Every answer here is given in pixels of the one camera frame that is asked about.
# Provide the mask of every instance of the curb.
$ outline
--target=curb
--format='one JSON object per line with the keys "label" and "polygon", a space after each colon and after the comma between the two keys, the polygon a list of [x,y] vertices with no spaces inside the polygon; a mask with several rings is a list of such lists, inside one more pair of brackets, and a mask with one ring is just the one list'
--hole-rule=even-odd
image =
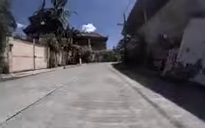
{"label": "curb", "polygon": [[[79,67],[80,65],[75,65],[75,66],[66,66],[65,69],[69,69],[69,68],[75,68],[75,67]],[[10,81],[10,80],[16,80],[16,79],[20,79],[20,78],[24,78],[24,77],[28,77],[28,76],[35,76],[35,75],[39,75],[39,74],[43,74],[43,73],[47,73],[47,72],[53,72],[56,70],[65,70],[64,67],[57,67],[57,68],[53,68],[53,69],[47,69],[46,71],[42,71],[42,72],[37,72],[37,73],[30,73],[30,74],[26,74],[26,75],[20,75],[20,76],[11,76],[8,78],[0,78],[0,82],[5,82],[5,81]]]}
{"label": "curb", "polygon": [[154,107],[164,118],[169,120],[176,128],[205,128],[205,122],[178,105],[168,101],[160,94],[152,92],[143,86],[139,86],[135,80],[122,74],[117,69],[111,69],[123,79],[134,91],[141,95],[150,105]]}

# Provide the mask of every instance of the white wall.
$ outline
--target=white wall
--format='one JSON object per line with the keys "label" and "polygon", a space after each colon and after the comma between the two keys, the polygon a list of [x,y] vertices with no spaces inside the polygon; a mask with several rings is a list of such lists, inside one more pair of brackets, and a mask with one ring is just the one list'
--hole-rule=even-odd
{"label": "white wall", "polygon": [[12,49],[9,52],[10,72],[18,72],[25,70],[34,70],[47,68],[47,48],[44,46],[35,46],[32,42],[26,42],[18,39],[9,38],[9,44]]}
{"label": "white wall", "polygon": [[[183,64],[195,64],[199,59],[203,60],[205,68],[205,18],[189,22],[178,54],[178,61]],[[205,75],[200,72],[193,81],[205,85]]]}

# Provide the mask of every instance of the sidewalk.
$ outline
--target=sidewalk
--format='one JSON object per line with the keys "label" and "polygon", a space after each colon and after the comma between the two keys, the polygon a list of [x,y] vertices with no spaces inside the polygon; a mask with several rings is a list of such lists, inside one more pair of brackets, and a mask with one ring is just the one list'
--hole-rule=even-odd
{"label": "sidewalk", "polygon": [[[77,67],[77,66],[79,66],[79,65],[68,65],[68,66],[66,66],[65,69],[73,68],[73,67]],[[61,69],[64,69],[64,67],[57,67],[57,68],[51,68],[51,69],[39,69],[39,70],[26,71],[26,72],[17,72],[17,73],[11,73],[11,74],[1,74],[0,75],[0,82],[6,81],[6,80],[19,79],[19,78],[22,78],[22,77],[37,75],[37,74],[56,71],[56,70],[61,70]]]}
{"label": "sidewalk", "polygon": [[205,87],[163,81],[141,70],[115,67],[115,72],[177,128],[205,128]]}

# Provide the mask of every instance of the roof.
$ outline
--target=roof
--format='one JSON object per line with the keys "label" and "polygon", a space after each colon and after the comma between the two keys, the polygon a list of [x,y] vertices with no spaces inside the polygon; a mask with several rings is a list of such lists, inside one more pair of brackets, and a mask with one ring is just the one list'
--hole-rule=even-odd
{"label": "roof", "polygon": [[105,40],[108,39],[108,37],[105,37],[96,32],[80,32],[76,36],[77,38],[98,38],[98,39],[105,39]]}
{"label": "roof", "polygon": [[137,0],[127,19],[126,32],[134,34],[146,20],[152,18],[169,0]]}

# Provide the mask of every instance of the concrete road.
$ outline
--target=concrete road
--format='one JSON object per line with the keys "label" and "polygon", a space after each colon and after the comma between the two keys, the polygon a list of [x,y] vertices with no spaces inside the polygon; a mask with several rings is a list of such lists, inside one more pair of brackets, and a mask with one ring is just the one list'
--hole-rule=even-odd
{"label": "concrete road", "polygon": [[182,128],[135,91],[110,64],[0,83],[0,128],[111,127]]}

